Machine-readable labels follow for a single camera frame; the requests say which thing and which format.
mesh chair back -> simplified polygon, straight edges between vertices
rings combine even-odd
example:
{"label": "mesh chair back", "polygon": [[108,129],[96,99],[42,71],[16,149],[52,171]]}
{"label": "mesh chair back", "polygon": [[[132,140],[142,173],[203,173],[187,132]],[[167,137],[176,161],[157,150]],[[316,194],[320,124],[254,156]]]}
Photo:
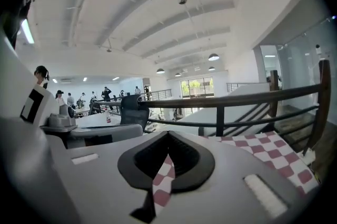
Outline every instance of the mesh chair back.
{"label": "mesh chair back", "polygon": [[145,130],[150,110],[146,106],[139,105],[139,95],[130,95],[121,102],[121,125],[139,124]]}

bottle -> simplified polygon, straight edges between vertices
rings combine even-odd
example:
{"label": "bottle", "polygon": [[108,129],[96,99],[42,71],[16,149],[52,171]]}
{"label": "bottle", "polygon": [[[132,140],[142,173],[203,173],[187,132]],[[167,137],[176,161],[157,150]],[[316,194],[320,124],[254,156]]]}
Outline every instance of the bottle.
{"label": "bottle", "polygon": [[106,116],[106,122],[111,123],[110,114],[109,114],[108,110],[105,111],[105,116]]}

chair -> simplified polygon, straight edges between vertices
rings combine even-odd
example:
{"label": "chair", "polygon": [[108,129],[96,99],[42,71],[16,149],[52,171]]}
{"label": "chair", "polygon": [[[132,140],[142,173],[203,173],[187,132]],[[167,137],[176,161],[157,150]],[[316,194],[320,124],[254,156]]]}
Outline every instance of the chair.
{"label": "chair", "polygon": [[121,125],[139,124],[145,130],[150,110],[148,107],[139,105],[139,95],[130,95],[121,102]]}

pink checkered fabric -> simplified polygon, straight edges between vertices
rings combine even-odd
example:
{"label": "pink checkered fabric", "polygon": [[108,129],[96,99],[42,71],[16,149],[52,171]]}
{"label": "pink checkered fabric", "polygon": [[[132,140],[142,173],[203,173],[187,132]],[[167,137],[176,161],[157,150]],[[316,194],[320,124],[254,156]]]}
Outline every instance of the pink checkered fabric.
{"label": "pink checkered fabric", "polygon": [[[291,147],[275,132],[237,137],[204,137],[240,147],[276,169],[288,178],[297,189],[305,194],[318,186],[311,170],[304,164]],[[163,166],[153,181],[156,213],[158,214],[170,199],[171,182],[175,178],[174,165],[167,156]]]}

floor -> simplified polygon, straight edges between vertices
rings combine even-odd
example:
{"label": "floor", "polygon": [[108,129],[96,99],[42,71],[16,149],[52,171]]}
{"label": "floor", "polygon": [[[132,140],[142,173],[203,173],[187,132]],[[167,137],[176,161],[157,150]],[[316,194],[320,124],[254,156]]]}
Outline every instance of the floor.
{"label": "floor", "polygon": [[[282,106],[281,103],[279,103],[277,107],[277,115],[282,115],[290,112],[298,111],[298,109],[292,107],[292,106]],[[279,122],[275,122],[275,128],[277,131],[282,132],[286,131],[288,129],[294,128],[296,126],[300,126],[304,123],[307,123],[314,119],[314,115],[311,113],[305,113],[303,115],[296,116],[294,118],[282,120]],[[291,143],[295,140],[300,139],[301,137],[304,137],[311,132],[312,126],[309,126],[307,128],[304,128],[302,130],[293,132],[287,136],[284,137],[284,139]],[[296,152],[301,151],[306,143],[307,139],[294,145],[293,148]],[[314,151],[316,154],[316,160],[312,163],[311,169],[315,172],[316,176],[320,180],[324,180],[326,177],[326,174],[329,170],[329,166],[334,159],[334,157],[337,154],[337,126],[327,122],[325,125],[325,129],[323,131],[323,135],[321,137],[321,140],[315,145]]]}

